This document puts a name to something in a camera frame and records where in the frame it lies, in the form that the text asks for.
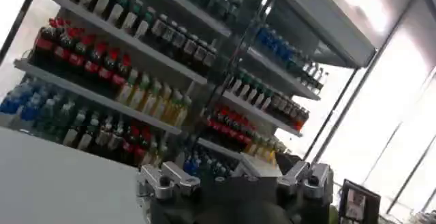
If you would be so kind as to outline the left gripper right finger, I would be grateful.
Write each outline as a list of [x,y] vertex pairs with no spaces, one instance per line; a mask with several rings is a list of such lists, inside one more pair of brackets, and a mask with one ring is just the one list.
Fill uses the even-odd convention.
[[309,199],[332,199],[334,172],[328,164],[310,165],[298,161],[284,176],[277,178],[277,184],[288,195],[302,190]]

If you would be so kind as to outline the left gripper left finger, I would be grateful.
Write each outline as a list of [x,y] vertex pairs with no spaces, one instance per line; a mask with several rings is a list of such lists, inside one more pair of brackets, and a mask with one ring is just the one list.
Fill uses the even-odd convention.
[[139,194],[152,193],[157,199],[167,200],[173,197],[175,187],[183,195],[191,195],[201,187],[201,180],[167,161],[160,169],[150,164],[143,165],[138,173],[138,186]]

